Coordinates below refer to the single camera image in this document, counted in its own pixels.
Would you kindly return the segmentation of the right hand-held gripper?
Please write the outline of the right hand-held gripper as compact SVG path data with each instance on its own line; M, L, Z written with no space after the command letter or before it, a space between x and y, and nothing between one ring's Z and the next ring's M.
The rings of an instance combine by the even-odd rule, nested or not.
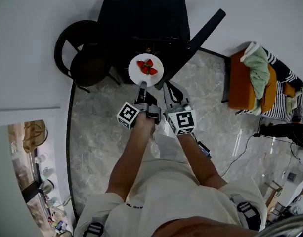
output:
M196 112L188 105L190 97L186 89L176 82L168 81L164 83L163 90L165 104L168 109L177 104L183 105L183 107L176 108L175 111L165 113L166 121L174 135L192 133L196 128Z

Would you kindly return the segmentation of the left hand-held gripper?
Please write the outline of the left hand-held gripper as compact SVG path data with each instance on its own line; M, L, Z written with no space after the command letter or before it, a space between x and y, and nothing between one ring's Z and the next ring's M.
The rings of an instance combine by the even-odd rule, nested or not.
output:
M161 122L161 108L158 106L157 99L151 94L147 94L147 82L145 81L140 84L135 102L123 104L117 113L117 121L127 129L132 129L137 115L141 112L145 112L148 118L154 119L156 125Z

